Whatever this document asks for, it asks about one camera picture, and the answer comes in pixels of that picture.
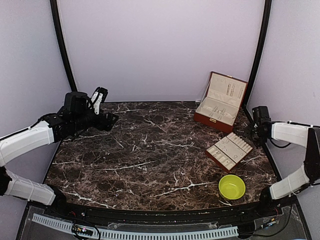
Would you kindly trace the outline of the red jewelry tray insert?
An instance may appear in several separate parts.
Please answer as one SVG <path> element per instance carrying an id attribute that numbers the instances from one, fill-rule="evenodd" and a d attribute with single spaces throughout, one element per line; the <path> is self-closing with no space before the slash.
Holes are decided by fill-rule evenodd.
<path id="1" fill-rule="evenodd" d="M 205 151 L 205 154 L 226 173 L 229 173 L 252 150 L 253 147 L 250 144 L 248 144 L 234 132 L 231 132 L 209 147 Z"/>

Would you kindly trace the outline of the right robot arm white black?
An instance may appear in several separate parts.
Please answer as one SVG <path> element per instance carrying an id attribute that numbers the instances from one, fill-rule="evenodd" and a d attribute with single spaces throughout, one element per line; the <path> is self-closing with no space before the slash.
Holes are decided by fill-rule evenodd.
<path id="1" fill-rule="evenodd" d="M 276 201 L 320 184 L 320 127 L 294 121 L 274 121 L 267 106 L 252 109 L 244 136 L 257 147 L 270 146 L 281 180 L 265 187 L 255 213 L 266 217 Z"/>

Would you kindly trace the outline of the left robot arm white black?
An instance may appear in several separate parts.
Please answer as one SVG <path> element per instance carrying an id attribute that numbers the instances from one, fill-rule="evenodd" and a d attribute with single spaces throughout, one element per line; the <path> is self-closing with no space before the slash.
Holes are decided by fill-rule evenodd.
<path id="1" fill-rule="evenodd" d="M 34 182 L 5 168 L 10 161 L 40 147 L 75 139 L 89 128 L 110 131 L 118 115 L 104 113 L 100 105 L 108 90 L 97 87 L 91 97 L 85 92 L 72 91 L 65 95 L 64 105 L 56 113 L 41 116 L 33 125 L 0 139 L 0 194 L 50 206 L 60 218 L 67 218 L 70 206 L 59 199 L 53 186 Z"/>

